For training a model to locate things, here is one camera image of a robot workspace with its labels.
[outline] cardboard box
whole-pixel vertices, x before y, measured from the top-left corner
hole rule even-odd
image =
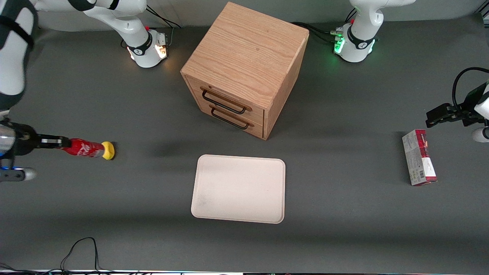
[[[426,130],[413,130],[402,137],[412,186],[436,182],[435,169],[428,154]]]

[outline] wooden drawer cabinet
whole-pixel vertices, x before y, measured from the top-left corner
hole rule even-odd
[[[180,72],[202,112],[266,140],[308,37],[306,29],[229,2]]]

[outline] wooden cabinet top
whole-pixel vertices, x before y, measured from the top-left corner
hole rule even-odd
[[[269,109],[308,35],[228,2],[181,72]]]

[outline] black metal handle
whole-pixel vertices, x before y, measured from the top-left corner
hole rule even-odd
[[[214,113],[214,111],[215,111],[215,110],[216,110],[216,109],[214,109],[214,108],[212,108],[212,110],[211,110],[211,115],[212,115],[213,117],[215,117],[215,118],[217,118],[217,119],[219,119],[219,120],[222,120],[222,121],[224,121],[224,122],[226,122],[226,123],[229,123],[229,124],[233,125],[234,127],[238,128],[238,129],[241,129],[241,130],[246,130],[246,129],[248,129],[249,123],[247,123],[245,126],[239,126],[238,124],[236,124],[236,123],[234,123],[234,122],[231,122],[231,121],[229,121],[229,120],[225,119],[224,117],[221,117],[221,116],[216,115],[216,114]]]
[[[246,111],[246,107],[243,107],[243,109],[242,109],[241,111],[238,111],[238,110],[235,110],[235,109],[233,109],[233,108],[231,108],[231,107],[228,107],[228,106],[226,106],[226,105],[224,105],[224,104],[222,104],[222,103],[219,103],[219,102],[217,102],[216,100],[210,99],[210,98],[208,98],[208,97],[206,97],[206,96],[205,96],[205,94],[206,94],[206,93],[207,93],[207,90],[205,90],[205,89],[204,89],[204,91],[202,92],[202,97],[203,97],[205,100],[207,100],[207,101],[209,101],[209,102],[211,102],[211,103],[214,103],[214,104],[216,104],[217,106],[219,106],[219,107],[221,107],[221,108],[224,108],[224,109],[226,109],[226,110],[228,110],[228,111],[230,111],[230,112],[233,112],[233,113],[235,113],[235,114],[238,114],[238,115],[242,115],[242,114],[244,114],[244,112]]]

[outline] black cable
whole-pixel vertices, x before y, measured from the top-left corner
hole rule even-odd
[[[294,24],[294,25],[297,25],[299,27],[302,27],[302,28],[306,28],[309,30],[309,32],[311,32],[311,34],[315,35],[317,38],[327,42],[327,43],[334,43],[334,40],[328,40],[322,36],[319,35],[319,33],[321,34],[329,34],[329,32],[327,31],[324,31],[322,29],[319,29],[319,28],[316,28],[310,24],[307,24],[307,23],[302,23],[302,22],[292,22],[291,24]]]
[[[170,25],[170,23],[168,21],[166,21],[166,19],[164,19],[163,17],[159,16],[158,14],[156,14],[155,12],[149,10],[149,9],[146,9],[149,13],[151,13],[152,15],[162,19],[170,28],[173,28],[172,25]]]
[[[455,77],[455,81],[453,82],[453,87],[452,87],[452,101],[453,101],[453,105],[455,106],[455,108],[457,108],[457,110],[459,112],[461,112],[462,110],[460,109],[460,106],[457,104],[457,98],[456,98],[456,93],[457,93],[457,84],[458,84],[458,81],[460,80],[460,77],[462,77],[462,75],[470,70],[478,70],[478,71],[483,71],[485,73],[489,73],[489,69],[485,69],[485,68],[481,68],[481,67],[470,67],[470,68],[467,68],[463,71],[461,71],[457,77]]]
[[[347,22],[348,22],[348,21],[350,21],[350,20],[353,18],[353,16],[355,16],[355,14],[356,14],[356,11],[355,11],[355,12],[352,14],[352,16],[350,16],[350,17],[348,18]]]
[[[146,5],[147,8],[146,10],[149,11],[151,14],[153,14],[154,16],[157,16],[159,18],[161,18],[163,21],[165,21],[168,25],[170,25],[170,23],[172,23],[173,25],[177,26],[178,28],[181,28],[181,26],[171,20],[168,20],[164,17],[162,17],[161,15],[159,15],[155,10],[153,10],[153,8],[151,8],[149,5]]]
[[[479,12],[482,12],[487,6],[489,5],[489,2],[486,3],[482,8],[479,9]]]
[[[353,8],[353,10],[351,10],[348,16],[346,17],[345,22],[348,22],[348,20],[350,20],[350,18],[352,18],[355,14],[356,14],[356,9]]]
[[[94,238],[92,237],[86,237],[86,238],[82,238],[82,239],[79,239],[78,241],[76,241],[73,246],[71,246],[71,249],[69,250],[68,254],[63,258],[63,260],[61,260],[61,263],[60,263],[60,269],[64,272],[66,269],[65,269],[65,263],[66,263],[66,260],[69,258],[69,256],[71,255],[71,253],[73,252],[73,249],[75,248],[75,246],[83,241],[83,240],[87,240],[87,239],[90,239],[92,240],[93,242],[93,247],[95,248],[95,270],[100,272],[100,270],[107,270],[107,269],[103,269],[99,262],[98,262],[98,249],[97,249],[97,242],[95,241]]]
[[[124,39],[121,39],[121,48],[127,48],[127,44],[124,46],[122,43],[125,43]]]
[[[303,28],[306,28],[306,29],[313,29],[317,32],[320,32],[320,33],[326,33],[326,34],[329,34],[330,32],[328,31],[325,31],[325,30],[322,30],[320,28],[316,28],[315,26],[311,25],[311,24],[307,24],[307,23],[302,23],[302,22],[292,22],[291,24],[294,24],[294,25],[297,25],[299,27],[303,27]]]

